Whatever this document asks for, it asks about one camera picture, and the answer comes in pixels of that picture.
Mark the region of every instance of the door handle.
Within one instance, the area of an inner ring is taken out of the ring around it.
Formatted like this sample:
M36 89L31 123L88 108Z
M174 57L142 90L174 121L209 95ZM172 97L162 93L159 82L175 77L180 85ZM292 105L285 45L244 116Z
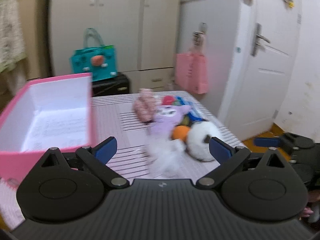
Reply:
M261 35L260 32L261 32L261 24L257 23L256 30L255 30L254 37L253 37L253 45L252 45L252 52L251 52L251 55L253 57L255 57L257 55L258 47L263 48L263 45L259 42L259 39L264 40L267 43L271 43L271 41L269 39L267 39L265 36Z

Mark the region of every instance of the plush ear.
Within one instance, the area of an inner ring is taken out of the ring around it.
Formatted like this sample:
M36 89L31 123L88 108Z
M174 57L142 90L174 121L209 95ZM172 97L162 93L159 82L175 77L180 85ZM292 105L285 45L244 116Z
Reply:
M177 108L178 108L178 110L179 110L183 115L189 113L190 110L191 110L191 106L187 106L187 105L178 106Z

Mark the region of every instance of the drawer handle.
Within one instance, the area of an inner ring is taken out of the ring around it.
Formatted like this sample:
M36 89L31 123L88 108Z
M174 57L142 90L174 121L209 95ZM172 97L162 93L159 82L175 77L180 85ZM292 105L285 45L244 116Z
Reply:
M160 82L160 81L162 81L162 78L151 79L151 82Z

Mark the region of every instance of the ribbed black surface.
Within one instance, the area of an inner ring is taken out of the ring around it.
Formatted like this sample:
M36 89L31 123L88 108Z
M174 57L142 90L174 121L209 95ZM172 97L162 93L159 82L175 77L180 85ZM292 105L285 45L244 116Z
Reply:
M19 240L304 240L312 236L298 220L259 224L237 217L214 192L198 190L187 179L136 179L127 189L111 191L98 210L84 218L60 225L27 220L12 234Z

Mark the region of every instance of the wardrobe door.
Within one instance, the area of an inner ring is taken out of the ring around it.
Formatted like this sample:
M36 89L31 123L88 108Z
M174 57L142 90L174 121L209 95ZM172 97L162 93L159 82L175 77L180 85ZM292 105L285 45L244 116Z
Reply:
M97 27L95 0L51 0L49 36L52 71L55 76L72 73L69 58L83 48L86 28Z
M99 0L98 31L114 45L118 71L137 70L141 0Z
M141 69L173 67L180 0L145 0Z

